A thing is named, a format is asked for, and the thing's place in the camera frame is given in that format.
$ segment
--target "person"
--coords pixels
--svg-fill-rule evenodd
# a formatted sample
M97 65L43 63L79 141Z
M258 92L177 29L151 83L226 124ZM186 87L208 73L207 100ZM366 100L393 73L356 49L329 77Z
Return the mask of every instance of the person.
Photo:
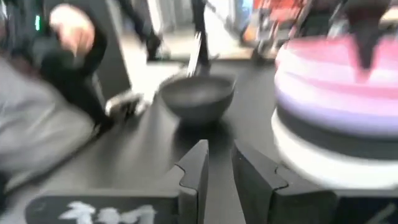
M156 35L152 26L146 26L145 20L133 8L131 0L117 0L117 2L122 13L134 23L134 30L139 40L146 45L147 61L153 62L161 59L160 46L162 45L162 39ZM163 54L168 57L169 52L165 51Z
M0 0L0 174L7 188L13 188L46 173L93 136L96 121L73 100L86 94L79 90L79 75L91 74L100 63L106 38L89 10L72 1L59 4L49 10L50 26L65 49L86 54L85 66L75 73L36 69L5 50L12 41L14 15L4 1ZM20 201L7 204L0 224L25 223Z

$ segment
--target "metal pole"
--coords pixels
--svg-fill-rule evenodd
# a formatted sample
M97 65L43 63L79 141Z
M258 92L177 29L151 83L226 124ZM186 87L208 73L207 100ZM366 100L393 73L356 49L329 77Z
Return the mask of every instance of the metal pole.
M201 65L209 65L207 34L205 26L205 3L202 0L191 0L193 23L195 25L195 33L200 32L201 44L198 62Z

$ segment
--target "countertop surface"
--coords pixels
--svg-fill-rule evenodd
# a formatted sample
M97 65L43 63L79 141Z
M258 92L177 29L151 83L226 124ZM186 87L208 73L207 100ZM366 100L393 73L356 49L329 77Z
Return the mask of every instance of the countertop surface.
M212 75L236 77L236 94L219 125L192 131L178 125L160 100L140 117L115 127L57 169L42 185L52 189L135 189L162 177L200 139L209 142L206 224L243 224L233 179L233 140L278 160L271 131L274 67L252 62L214 62Z

